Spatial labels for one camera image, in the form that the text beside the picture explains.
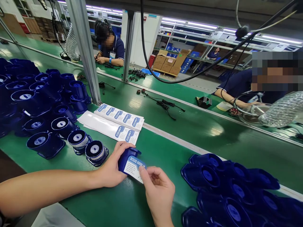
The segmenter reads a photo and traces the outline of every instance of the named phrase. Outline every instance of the finger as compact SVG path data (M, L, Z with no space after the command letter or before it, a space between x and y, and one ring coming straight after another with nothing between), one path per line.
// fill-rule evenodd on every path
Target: finger
M125 149L130 148L130 147L135 148L136 146L133 145L132 143L123 143L113 155L118 160L120 158L121 154L123 154L123 152L125 151Z
M114 152L124 143L126 143L126 141L118 141L115 145Z
M166 173L159 167L150 167L150 168L147 169L147 172L149 174L157 175L159 177L159 179L162 180L163 182L170 182L171 181L168 178L168 176L166 175Z
M139 166L139 173L140 173L140 176L142 178L142 181L143 181L143 184L144 184L144 187L145 187L146 191L151 190L152 188L155 187L151 178L148 175L147 170L143 166Z

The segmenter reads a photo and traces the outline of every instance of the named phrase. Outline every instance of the green workbench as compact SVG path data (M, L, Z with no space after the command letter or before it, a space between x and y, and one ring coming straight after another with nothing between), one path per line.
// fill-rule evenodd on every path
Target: green workbench
M73 73L75 76L84 74L81 67L14 44L0 44L0 49L0 57L30 59L42 72L57 68L61 73ZM101 95L103 103L144 116L145 123L247 168L263 168L278 178L282 185L303 193L303 148L181 103L178 105L186 112L177 107L169 109L177 119L174 121L154 100L142 94L137 95L137 88L102 75L98 75L98 79L116 87L112 89L106 86L105 95ZM93 104L89 106L92 112L96 108ZM115 140L80 127L94 140L102 141L112 153ZM12 133L0 139L0 149L26 172L93 169L85 157L76 156L69 145L55 158L44 160L26 148L27 139L15 137ZM148 166L161 167L176 185L172 218L175 226L181 226L180 215L188 206L195 206L196 193L182 179L180 169L194 152L145 128L140 132L136 146L142 152L140 159ZM132 178L127 178L115 188L97 189L73 196L62 204L86 226L153 226L143 185Z

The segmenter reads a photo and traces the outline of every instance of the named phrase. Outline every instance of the black hair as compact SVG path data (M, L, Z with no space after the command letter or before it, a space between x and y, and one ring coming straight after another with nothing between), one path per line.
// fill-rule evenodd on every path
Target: black hair
M104 42L110 34L113 34L111 25L105 19L104 22L96 20L95 22L95 41L97 43Z

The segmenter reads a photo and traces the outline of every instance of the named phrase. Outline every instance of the navy shirt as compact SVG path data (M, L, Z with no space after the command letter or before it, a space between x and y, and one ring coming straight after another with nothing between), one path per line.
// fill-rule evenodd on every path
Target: navy shirt
M115 59L123 59L124 60L124 43L122 39L115 35L115 39L113 42L113 47L111 49L107 49L106 46L101 46L100 52L102 52L103 57L110 57L110 52L116 53Z
M228 83L226 81L220 84L218 88L223 89L231 95L232 97L237 97L240 94L250 91L251 90L251 83L253 81L253 70L247 69L241 72L238 72L230 77ZM261 91L263 93L262 102L263 103L274 103L278 99L282 98L287 92L286 91ZM254 94L247 94L243 95L239 98L239 100L243 102L248 102L256 95Z
M212 52L210 52L207 56L208 56L209 58L217 58L217 57L218 57L218 54L219 54L219 52L215 54L215 52L212 51Z

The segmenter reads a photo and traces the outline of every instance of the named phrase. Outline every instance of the fluorescent light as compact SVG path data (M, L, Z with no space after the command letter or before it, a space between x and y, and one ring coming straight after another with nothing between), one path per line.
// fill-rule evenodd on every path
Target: fluorescent light
M198 23L193 23L193 22L188 22L188 24L191 24L191 25L197 25L197 26L202 26L202 27L209 27L209 28L213 28L213 29L217 29L217 28L218 28L218 27L216 27L216 26L210 26L210 25L198 24Z
M111 9L107 9L107 8L101 8L101 7L96 7L96 6L92 6L94 9L103 9L103 10L107 10L107 11L111 11Z
M168 22L168 21L163 21L163 20L161 21L161 23L162 23L162 24L175 24L175 23L173 23L173 22Z
M288 43L296 43L296 44L301 44L302 42L297 42L297 41L292 41L292 40L288 40L288 39L281 39L281 38L276 38L276 37L272 37L272 36L262 36L263 38L269 38L269 39L275 39L275 40L279 40L279 41L284 41L284 42L288 42Z
M185 23L186 21L184 20L176 20L176 19L171 19L171 18L167 18L167 17L164 17L162 18L163 20L169 20L169 21L175 21L175 22L179 22L179 23Z
M231 30L231 29L227 29L227 28L224 28L223 30L228 31L228 32L236 32L235 30Z
M224 34L228 34L228 35L233 35L233 36L235 36L236 34L234 34L234 33L229 33L229 32L223 32Z
M213 31L212 29L207 29L207 28L200 28L200 27L189 26L189 25L185 25L185 26L186 26L186 27L197 28L197 29L202 29L202 30L207 30L207 31Z

